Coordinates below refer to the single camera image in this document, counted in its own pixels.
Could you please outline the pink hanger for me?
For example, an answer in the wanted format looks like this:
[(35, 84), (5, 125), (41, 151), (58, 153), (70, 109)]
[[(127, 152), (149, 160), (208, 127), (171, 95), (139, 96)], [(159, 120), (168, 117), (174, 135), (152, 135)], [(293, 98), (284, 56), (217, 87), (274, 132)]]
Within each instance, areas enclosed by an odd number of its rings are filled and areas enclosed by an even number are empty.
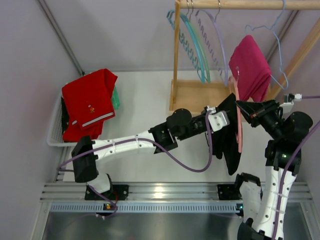
[[(237, 70), (237, 78), (230, 76), (228, 79), (228, 87), (229, 87), (230, 93), (234, 93), (235, 99), (238, 101), (240, 99), (239, 89), (238, 89), (238, 79), (240, 76), (240, 71), (238, 66), (236, 66), (235, 69)], [(238, 144), (238, 152), (242, 153), (242, 149), (243, 149), (242, 115), (241, 115), (240, 108), (238, 106), (236, 106), (236, 112), (237, 112), (237, 134), (235, 136)]]

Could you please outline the black trousers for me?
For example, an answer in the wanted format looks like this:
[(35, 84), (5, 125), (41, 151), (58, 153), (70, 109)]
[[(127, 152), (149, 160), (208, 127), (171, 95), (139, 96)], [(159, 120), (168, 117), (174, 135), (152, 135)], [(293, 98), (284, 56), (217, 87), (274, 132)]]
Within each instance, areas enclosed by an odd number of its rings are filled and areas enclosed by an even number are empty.
[(220, 131), (206, 133), (209, 146), (208, 165), (211, 164), (213, 156), (217, 159), (224, 158), (227, 172), (232, 176), (238, 170), (241, 154), (238, 152), (236, 134), (238, 133), (236, 96), (231, 93), (217, 107), (218, 111), (226, 111), (230, 124)]

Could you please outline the lilac hanger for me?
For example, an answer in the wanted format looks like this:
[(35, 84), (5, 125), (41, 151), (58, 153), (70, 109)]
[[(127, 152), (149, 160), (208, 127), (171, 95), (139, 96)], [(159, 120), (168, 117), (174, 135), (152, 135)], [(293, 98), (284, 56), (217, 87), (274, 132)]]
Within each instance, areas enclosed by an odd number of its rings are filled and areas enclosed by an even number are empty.
[(229, 69), (225, 44), (217, 23), (217, 16), (214, 16), (207, 9), (198, 9), (195, 12), (195, 19), (206, 47), (205, 52), (212, 61), (210, 68), (217, 71), (221, 82), (227, 87), (229, 84)]

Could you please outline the green white trousers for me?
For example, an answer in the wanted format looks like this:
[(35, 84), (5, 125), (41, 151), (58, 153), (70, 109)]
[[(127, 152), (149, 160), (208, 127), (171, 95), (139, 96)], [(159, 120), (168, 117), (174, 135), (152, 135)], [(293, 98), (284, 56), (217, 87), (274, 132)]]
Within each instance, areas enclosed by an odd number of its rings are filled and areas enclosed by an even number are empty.
[(120, 100), (119, 100), (119, 96), (118, 96), (118, 91), (116, 86), (113, 89), (113, 93), (112, 93), (112, 97), (111, 97), (111, 102), (113, 105), (113, 109), (114, 110), (118, 110), (119, 107), (121, 106)]

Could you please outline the red trousers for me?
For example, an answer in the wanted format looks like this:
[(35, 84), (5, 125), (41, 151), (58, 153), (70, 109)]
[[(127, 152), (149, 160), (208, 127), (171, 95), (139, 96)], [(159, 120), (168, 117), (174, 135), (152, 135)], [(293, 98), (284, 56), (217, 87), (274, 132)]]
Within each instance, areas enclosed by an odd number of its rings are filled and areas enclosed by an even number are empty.
[(96, 140), (104, 121), (116, 116), (112, 103), (117, 76), (106, 68), (82, 76), (62, 87), (62, 97), (69, 116), (62, 134), (65, 142), (78, 142), (89, 136)]

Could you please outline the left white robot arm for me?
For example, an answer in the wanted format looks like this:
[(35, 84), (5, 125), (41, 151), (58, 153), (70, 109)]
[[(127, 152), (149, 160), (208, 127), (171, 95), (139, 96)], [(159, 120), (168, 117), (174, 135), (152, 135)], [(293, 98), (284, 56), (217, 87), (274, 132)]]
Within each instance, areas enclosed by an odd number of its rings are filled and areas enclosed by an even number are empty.
[(177, 141), (206, 133), (209, 153), (213, 153), (212, 134), (230, 124), (226, 111), (205, 107), (200, 115), (192, 116), (185, 108), (169, 115), (165, 122), (141, 133), (107, 140), (92, 140), (84, 136), (71, 152), (76, 183), (86, 183), (100, 194), (112, 191), (112, 180), (103, 167), (107, 162), (133, 154), (169, 154), (178, 147)]

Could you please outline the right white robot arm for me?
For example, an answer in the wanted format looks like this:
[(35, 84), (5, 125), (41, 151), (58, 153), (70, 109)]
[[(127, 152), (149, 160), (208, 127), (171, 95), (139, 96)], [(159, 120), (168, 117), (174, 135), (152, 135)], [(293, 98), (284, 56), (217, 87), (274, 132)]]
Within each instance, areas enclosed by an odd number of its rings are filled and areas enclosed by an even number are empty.
[(312, 118), (301, 111), (283, 118), (284, 104), (236, 101), (245, 120), (253, 127), (262, 126), (271, 136), (265, 149), (265, 185), (249, 173), (236, 176), (235, 188), (243, 201), (243, 221), (239, 240), (282, 240), (284, 218), (292, 185), (302, 163), (301, 148), (315, 132)]

